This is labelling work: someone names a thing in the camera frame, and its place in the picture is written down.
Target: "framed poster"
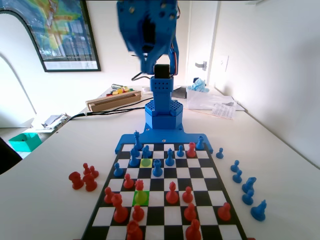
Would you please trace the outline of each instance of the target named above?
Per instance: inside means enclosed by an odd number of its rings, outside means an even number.
[[[22,22],[45,72],[101,71],[86,1],[0,0],[0,14]]]

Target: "green highlighted square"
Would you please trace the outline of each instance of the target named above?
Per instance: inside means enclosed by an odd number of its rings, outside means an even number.
[[[143,202],[136,202],[136,195],[138,192],[141,192],[143,195],[146,195],[146,200]],[[140,205],[140,206],[148,206],[149,205],[149,191],[135,191],[133,196],[132,206]]]

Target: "teal container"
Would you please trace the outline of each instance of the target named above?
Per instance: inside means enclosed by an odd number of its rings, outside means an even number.
[[[37,133],[21,133],[9,140],[16,152],[32,152],[42,141]]]

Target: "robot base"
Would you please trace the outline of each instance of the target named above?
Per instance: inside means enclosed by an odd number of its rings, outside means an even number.
[[[210,153],[214,152],[210,145],[207,136],[203,133],[185,133],[182,123],[175,129],[152,129],[147,123],[144,127],[144,132],[140,133],[140,143],[153,144],[173,144],[173,143],[197,143],[198,138],[202,136],[203,142],[207,145]],[[115,148],[115,154],[121,150],[122,144],[135,144],[136,139],[134,134],[124,134],[121,136],[118,145]]]

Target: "white wall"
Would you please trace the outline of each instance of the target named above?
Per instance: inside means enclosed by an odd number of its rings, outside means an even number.
[[[180,52],[175,83],[185,81],[190,1],[179,1],[181,17],[176,37]],[[128,53],[118,28],[116,1],[87,1],[101,72],[46,73],[24,26],[14,16],[0,14],[0,53],[17,72],[37,113],[74,115],[111,84],[148,85],[147,79],[131,78],[140,63]]]
[[[318,0],[222,1],[210,82],[320,166],[319,8]],[[220,55],[229,55],[225,73]]]

